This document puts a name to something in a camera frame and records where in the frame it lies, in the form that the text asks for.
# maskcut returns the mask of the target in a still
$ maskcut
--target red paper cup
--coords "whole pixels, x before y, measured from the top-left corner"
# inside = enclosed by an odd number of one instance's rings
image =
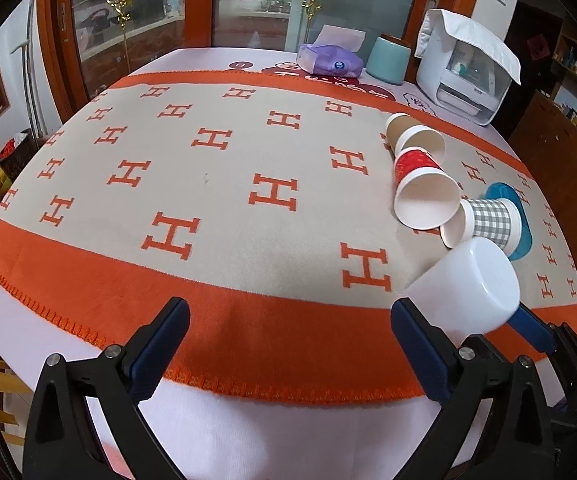
[[[426,150],[405,148],[395,159],[395,215],[407,227],[435,229],[459,208],[457,182],[442,171]]]

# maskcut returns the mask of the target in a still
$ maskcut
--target maroon circle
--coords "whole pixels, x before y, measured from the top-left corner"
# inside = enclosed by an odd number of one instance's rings
[[[240,70],[245,69],[245,68],[251,68],[252,67],[252,63],[249,61],[235,61],[234,63],[231,63],[229,65],[230,68],[238,68]]]

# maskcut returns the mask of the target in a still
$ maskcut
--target purple package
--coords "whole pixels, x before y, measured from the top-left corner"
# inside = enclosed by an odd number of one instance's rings
[[[364,63],[354,52],[337,45],[304,44],[297,53],[297,64],[314,75],[360,77]]]

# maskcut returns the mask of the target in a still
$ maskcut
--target table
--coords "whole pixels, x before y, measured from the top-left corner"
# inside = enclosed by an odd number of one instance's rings
[[[188,68],[197,72],[176,72]],[[446,253],[437,234],[407,230],[390,212],[392,155],[379,133],[404,109],[395,101],[447,134],[443,167],[466,196],[498,179],[524,192],[534,247],[514,263],[522,299],[577,330],[566,243],[494,129],[409,84],[326,84],[299,74],[291,54],[198,49],[120,80],[16,181],[0,207],[0,354],[33,386],[47,355],[97,355],[149,319],[141,305],[182,290],[191,329],[140,408],[187,477],[393,478],[438,405],[419,396],[388,308]],[[243,161],[258,164],[246,178]],[[491,338],[530,353],[508,327]],[[554,404],[562,391],[550,364],[537,368]],[[95,403],[92,413],[112,446]]]

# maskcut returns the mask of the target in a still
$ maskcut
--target metal bolt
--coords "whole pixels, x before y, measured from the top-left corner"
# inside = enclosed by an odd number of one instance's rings
[[[472,348],[469,348],[468,346],[462,346],[462,348],[460,348],[457,351],[457,353],[465,361],[470,361],[471,359],[473,359],[473,357],[475,357],[475,352],[473,351]]]
[[[111,345],[111,346],[107,346],[107,348],[104,351],[104,355],[109,359],[113,359],[114,357],[117,357],[118,355],[120,355],[121,352],[122,352],[122,347],[120,345]]]
[[[46,358],[46,364],[48,366],[55,366],[61,358],[62,356],[60,354],[51,354]]]
[[[518,357],[518,361],[525,368],[531,368],[533,366],[533,360],[528,355],[521,355]]]

